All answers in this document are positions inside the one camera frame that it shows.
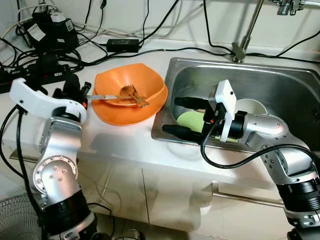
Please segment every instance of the faucet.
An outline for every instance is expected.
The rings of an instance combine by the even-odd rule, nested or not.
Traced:
[[[282,16],[288,15],[289,13],[290,15],[295,15],[297,11],[304,9],[304,5],[320,7],[320,2],[318,1],[309,1],[309,0],[268,0],[268,1],[279,5],[277,14]],[[257,1],[249,27],[246,31],[246,34],[242,38],[240,45],[238,45],[235,42],[232,43],[232,50],[235,54],[232,60],[236,63],[242,63],[246,57],[246,51],[247,51],[249,42],[251,40],[251,33],[258,19],[258,15],[260,13],[263,3],[264,3],[264,0]]]
[[[249,45],[249,42],[251,40],[251,33],[254,29],[254,26],[256,24],[256,21],[258,19],[260,10],[262,8],[262,4],[264,3],[264,0],[258,0],[249,24],[249,27],[246,31],[246,34],[243,36],[242,41],[240,43],[240,46],[233,42],[232,43],[232,50],[235,54],[235,56],[232,58],[232,60],[236,63],[242,63],[246,57],[246,51]]]
[[[274,4],[279,5],[278,15],[290,15],[293,16],[297,11],[304,9],[305,0],[269,0]]]

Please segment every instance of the orange bowl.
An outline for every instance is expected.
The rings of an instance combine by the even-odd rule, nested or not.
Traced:
[[[98,95],[119,95],[124,86],[133,85],[147,102],[155,98],[165,86],[162,77],[143,63],[117,67],[95,77],[94,89]],[[108,101],[112,105],[132,104],[130,99]]]
[[[93,100],[92,107],[102,121],[116,126],[128,126],[140,123],[156,114],[165,104],[167,97],[168,88],[164,85],[158,95],[149,101],[150,105],[143,108],[115,106],[104,100]]]

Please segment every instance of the dish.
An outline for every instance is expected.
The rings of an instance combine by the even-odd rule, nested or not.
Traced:
[[[235,103],[235,111],[244,111],[249,114],[267,114],[266,107],[259,101],[252,98],[238,99]]]
[[[121,107],[108,104],[103,100],[93,100],[92,107],[102,121],[116,126],[129,126],[140,123],[156,114],[165,104],[167,97],[168,88],[164,85],[160,93],[149,101],[150,105],[147,107]]]
[[[97,74],[94,89],[98,95],[119,95],[124,86],[134,85],[138,94],[147,102],[154,99],[165,87],[162,77],[143,63],[117,67]],[[108,101],[109,104],[132,106],[131,99]]]

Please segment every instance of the cabinet handle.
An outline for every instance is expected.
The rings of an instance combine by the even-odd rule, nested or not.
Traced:
[[[239,196],[235,194],[219,192],[219,183],[217,181],[212,181],[212,196],[222,198],[222,199],[232,199],[232,200],[238,200],[238,201],[243,201],[247,203],[260,204],[260,205],[271,206],[276,208],[285,207],[282,201],[272,201],[272,200],[265,200],[265,199]]]

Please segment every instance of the fan grille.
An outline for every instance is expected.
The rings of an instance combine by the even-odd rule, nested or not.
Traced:
[[[38,217],[28,199],[21,194],[0,201],[1,240],[40,240]]]

